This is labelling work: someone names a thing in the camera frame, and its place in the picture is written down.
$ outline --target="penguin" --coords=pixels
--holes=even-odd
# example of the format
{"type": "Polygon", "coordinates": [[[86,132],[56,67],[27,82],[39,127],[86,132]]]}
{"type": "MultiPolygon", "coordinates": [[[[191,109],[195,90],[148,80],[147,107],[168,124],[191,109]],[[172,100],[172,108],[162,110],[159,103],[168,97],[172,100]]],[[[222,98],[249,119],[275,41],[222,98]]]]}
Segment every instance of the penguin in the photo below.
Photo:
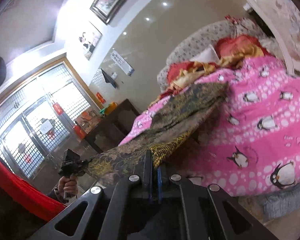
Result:
{"type": "Polygon", "coordinates": [[[239,169],[246,168],[249,164],[248,158],[240,152],[236,146],[235,149],[236,152],[234,152],[231,157],[227,157],[227,159],[233,161],[239,169]]]}
{"type": "Polygon", "coordinates": [[[240,123],[239,120],[234,118],[232,115],[229,116],[228,122],[233,125],[238,125],[240,123]]]}
{"type": "Polygon", "coordinates": [[[281,91],[280,99],[291,101],[293,99],[293,94],[291,92],[281,91]]]}
{"type": "Polygon", "coordinates": [[[259,130],[270,130],[276,128],[277,125],[274,123],[273,116],[267,116],[265,118],[261,118],[260,121],[257,124],[257,128],[259,130]]]}
{"type": "Polygon", "coordinates": [[[237,78],[242,79],[242,73],[241,73],[241,71],[235,71],[235,72],[233,72],[233,74],[234,74],[237,78]]]}
{"type": "Polygon", "coordinates": [[[244,94],[243,101],[253,103],[259,101],[259,98],[255,92],[248,92],[244,94]]]}
{"type": "Polygon", "coordinates": [[[138,121],[138,122],[137,122],[137,126],[138,126],[139,128],[141,128],[141,127],[142,127],[142,122],[138,121]]]}
{"type": "Polygon", "coordinates": [[[293,161],[283,165],[280,167],[279,164],[274,172],[270,175],[270,181],[273,185],[278,187],[279,189],[283,189],[285,186],[290,186],[295,184],[295,171],[293,166],[293,161]]]}
{"type": "Polygon", "coordinates": [[[268,77],[269,76],[269,68],[268,67],[264,67],[262,69],[262,71],[260,71],[259,76],[260,77],[268,77]]]}
{"type": "Polygon", "coordinates": [[[224,78],[223,75],[219,75],[218,80],[219,80],[219,81],[223,81],[223,80],[225,80],[225,78],[224,78]]]}

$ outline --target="floor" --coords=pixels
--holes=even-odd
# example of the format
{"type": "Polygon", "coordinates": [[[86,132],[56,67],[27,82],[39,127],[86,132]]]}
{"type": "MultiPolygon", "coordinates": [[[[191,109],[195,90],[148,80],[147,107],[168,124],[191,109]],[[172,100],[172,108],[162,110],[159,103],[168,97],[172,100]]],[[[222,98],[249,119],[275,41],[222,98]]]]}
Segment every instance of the floor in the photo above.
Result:
{"type": "Polygon", "coordinates": [[[300,210],[266,223],[279,240],[297,240],[300,237],[300,210]]]}

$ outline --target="ceiling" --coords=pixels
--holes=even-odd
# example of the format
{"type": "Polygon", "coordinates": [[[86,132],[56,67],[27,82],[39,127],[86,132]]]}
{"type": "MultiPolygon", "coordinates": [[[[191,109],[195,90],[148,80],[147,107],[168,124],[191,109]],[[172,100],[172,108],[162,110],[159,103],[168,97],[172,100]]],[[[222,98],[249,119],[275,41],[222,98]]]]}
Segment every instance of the ceiling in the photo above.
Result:
{"type": "Polygon", "coordinates": [[[13,0],[0,16],[0,56],[6,63],[53,40],[64,0],[13,0]]]}

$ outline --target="white wall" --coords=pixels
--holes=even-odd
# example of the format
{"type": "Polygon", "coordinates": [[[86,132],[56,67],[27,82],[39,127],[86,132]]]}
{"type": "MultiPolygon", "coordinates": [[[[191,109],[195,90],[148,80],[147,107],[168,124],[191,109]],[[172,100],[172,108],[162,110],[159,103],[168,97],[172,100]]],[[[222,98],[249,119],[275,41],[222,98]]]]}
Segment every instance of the white wall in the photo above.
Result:
{"type": "Polygon", "coordinates": [[[60,11],[56,32],[56,36],[66,40],[67,58],[87,85],[127,25],[151,0],[127,0],[108,25],[90,11],[93,1],[68,0],[60,11]],[[83,56],[78,40],[80,26],[85,21],[90,21],[103,34],[89,61],[83,56]]]}

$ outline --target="red decoration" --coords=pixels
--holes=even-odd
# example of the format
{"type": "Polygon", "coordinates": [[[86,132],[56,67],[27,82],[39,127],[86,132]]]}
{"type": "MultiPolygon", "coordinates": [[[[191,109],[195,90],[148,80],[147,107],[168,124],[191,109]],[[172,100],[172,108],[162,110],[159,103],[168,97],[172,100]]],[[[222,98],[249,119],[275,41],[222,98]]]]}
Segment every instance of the red decoration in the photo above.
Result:
{"type": "Polygon", "coordinates": [[[58,115],[61,115],[61,114],[64,113],[64,110],[63,110],[62,107],[59,105],[59,103],[53,104],[53,108],[54,108],[54,110],[57,112],[58,115]]]}
{"type": "Polygon", "coordinates": [[[96,94],[96,97],[102,104],[104,104],[106,102],[105,99],[103,98],[103,96],[99,92],[96,94]]]}

